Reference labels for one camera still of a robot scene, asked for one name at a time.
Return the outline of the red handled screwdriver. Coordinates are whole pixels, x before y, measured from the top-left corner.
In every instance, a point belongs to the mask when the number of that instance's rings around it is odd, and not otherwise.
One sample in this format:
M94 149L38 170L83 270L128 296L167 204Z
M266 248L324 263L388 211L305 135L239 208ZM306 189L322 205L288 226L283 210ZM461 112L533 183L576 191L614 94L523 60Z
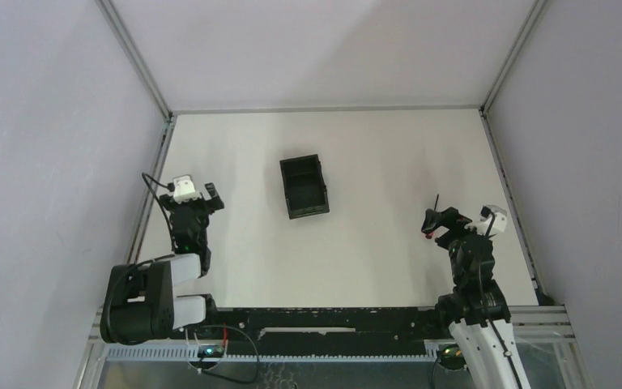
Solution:
M434 210L434 211L437 210L437 206L438 206L438 203L439 203L439 198L440 198L440 194L437 194L435 202L434 202L434 204L432 206L432 210ZM424 234L426 239L432 240L433 234L434 234L434 230L431 229L429 232L426 232L425 229L422 229L422 233Z

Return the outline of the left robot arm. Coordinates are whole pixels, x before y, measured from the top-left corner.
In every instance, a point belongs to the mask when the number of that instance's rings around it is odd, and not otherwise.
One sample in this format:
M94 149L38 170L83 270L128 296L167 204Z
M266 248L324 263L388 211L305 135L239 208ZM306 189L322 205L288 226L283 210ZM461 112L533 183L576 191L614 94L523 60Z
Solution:
M107 344L136 345L167 339L189 326L202 338L214 336L221 317L210 294L178 297L177 286L207 275L211 250L207 228L213 213L224 209L215 185L205 185L207 198L190 177L174 180L173 189L159 197L168 217L172 251L155 259L117 265L109 276L100 319L100 335Z

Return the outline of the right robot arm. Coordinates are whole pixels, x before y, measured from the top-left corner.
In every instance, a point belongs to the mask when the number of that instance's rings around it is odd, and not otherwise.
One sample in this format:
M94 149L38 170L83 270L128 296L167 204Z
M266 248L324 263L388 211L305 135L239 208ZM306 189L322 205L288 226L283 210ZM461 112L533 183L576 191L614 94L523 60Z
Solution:
M511 311L493 278L493 238L509 222L506 210L482 206L473 220L454 207L429 208L421 232L446 250L454 287L438 298L437 330L453 337L436 363L447 370L467 370L478 388L528 388L518 354Z

